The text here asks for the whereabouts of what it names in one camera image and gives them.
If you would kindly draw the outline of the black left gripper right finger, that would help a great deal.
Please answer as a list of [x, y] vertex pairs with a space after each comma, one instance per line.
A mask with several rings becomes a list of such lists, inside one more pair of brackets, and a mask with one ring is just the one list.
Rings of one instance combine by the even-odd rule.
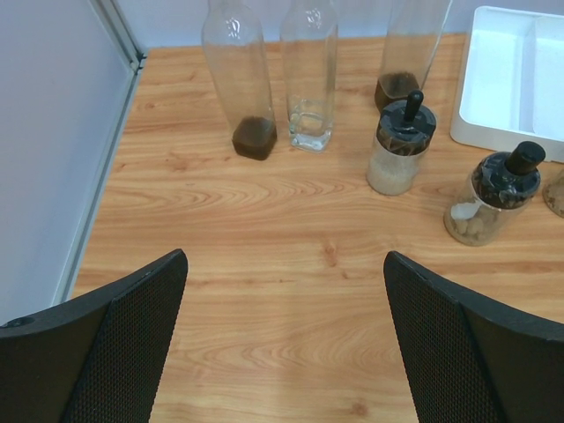
[[561, 422], [563, 325], [390, 251], [390, 311], [420, 422]]

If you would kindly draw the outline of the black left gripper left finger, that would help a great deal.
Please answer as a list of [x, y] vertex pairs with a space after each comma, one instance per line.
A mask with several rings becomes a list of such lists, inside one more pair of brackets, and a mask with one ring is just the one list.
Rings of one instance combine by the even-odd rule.
[[173, 250], [1, 327], [3, 422], [147, 422], [188, 275]]

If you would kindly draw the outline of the glass jar with brown lumps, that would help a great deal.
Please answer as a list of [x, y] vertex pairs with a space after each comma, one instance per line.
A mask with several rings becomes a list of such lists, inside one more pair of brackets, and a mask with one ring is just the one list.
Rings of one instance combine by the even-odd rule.
[[537, 194], [541, 184], [538, 165], [544, 160], [545, 149], [532, 141], [482, 159], [444, 212], [449, 234], [473, 247], [493, 241]]

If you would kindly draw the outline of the black-lid glass condiment jar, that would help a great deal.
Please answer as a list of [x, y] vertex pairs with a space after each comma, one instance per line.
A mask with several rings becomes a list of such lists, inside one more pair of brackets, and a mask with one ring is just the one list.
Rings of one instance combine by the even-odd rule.
[[564, 216], [564, 170], [552, 176], [543, 188], [542, 195], [548, 209], [559, 217]]

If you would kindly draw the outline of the glass jar with white granules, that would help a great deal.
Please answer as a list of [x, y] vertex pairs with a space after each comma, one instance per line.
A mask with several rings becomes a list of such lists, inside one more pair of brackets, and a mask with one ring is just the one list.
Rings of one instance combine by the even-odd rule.
[[413, 90], [380, 114], [366, 173], [368, 185], [380, 194], [404, 194], [419, 172], [437, 127], [433, 111], [423, 100], [424, 93]]

